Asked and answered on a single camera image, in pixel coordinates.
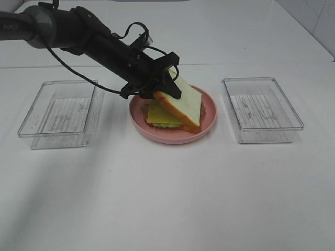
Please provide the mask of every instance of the transparent tray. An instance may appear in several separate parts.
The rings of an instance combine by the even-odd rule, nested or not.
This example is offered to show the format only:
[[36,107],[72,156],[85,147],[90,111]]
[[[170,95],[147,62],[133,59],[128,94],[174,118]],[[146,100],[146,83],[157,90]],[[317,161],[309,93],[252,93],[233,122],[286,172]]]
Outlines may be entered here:
[[18,136],[31,149],[86,146],[94,136],[103,90],[86,81],[44,82]]
[[274,78],[225,78],[225,105],[239,143],[293,142],[304,124]]

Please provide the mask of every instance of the white table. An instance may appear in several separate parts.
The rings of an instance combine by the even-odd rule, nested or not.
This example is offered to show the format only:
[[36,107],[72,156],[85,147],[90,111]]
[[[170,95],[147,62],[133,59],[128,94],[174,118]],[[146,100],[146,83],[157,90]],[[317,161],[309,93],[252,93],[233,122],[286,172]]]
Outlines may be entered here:
[[[38,1],[26,2],[17,12]],[[181,64],[331,62],[333,57],[274,0],[186,2],[61,1],[81,5],[121,35],[134,21],[145,23],[153,46],[180,56]],[[125,41],[138,33],[134,28]],[[95,66],[86,56],[56,50],[71,66]],[[0,67],[60,65],[46,50],[24,41],[0,43]]]
[[[99,83],[124,83],[78,67]],[[218,120],[199,141],[141,136],[128,104],[106,93],[95,142],[29,150],[17,137],[40,85],[62,68],[0,69],[0,250],[334,250],[333,63],[181,66],[214,98]],[[297,142],[241,145],[221,79],[272,76],[305,123]]]

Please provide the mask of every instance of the plate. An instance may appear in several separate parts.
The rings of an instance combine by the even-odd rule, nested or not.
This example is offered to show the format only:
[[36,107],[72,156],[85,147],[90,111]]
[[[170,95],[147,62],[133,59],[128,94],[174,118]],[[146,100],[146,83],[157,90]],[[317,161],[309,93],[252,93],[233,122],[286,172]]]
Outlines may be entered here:
[[150,140],[164,144],[185,144],[196,141],[206,135],[212,128],[217,117],[217,108],[212,97],[202,89],[192,86],[202,93],[202,104],[206,112],[200,118],[200,132],[191,133],[182,130],[171,130],[148,126],[143,118],[141,107],[147,102],[139,96],[134,96],[129,104],[129,112],[136,129]]

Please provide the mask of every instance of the white bread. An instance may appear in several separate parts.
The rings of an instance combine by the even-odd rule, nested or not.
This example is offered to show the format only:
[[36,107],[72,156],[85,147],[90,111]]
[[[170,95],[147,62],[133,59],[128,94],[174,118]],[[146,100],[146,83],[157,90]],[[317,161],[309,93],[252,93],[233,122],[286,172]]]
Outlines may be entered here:
[[[176,73],[169,70],[172,78]],[[172,115],[179,118],[187,127],[187,131],[198,132],[200,130],[200,108],[202,94],[191,87],[180,76],[174,81],[182,91],[180,99],[176,99],[164,92],[153,93],[155,99]]]

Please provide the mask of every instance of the yellow cheese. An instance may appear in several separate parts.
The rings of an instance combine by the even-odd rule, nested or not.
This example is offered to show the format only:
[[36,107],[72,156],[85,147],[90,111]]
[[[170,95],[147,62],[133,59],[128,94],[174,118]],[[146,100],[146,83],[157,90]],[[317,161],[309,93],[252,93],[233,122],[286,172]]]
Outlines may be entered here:
[[166,111],[161,104],[153,99],[149,100],[148,123],[183,124],[182,121]]

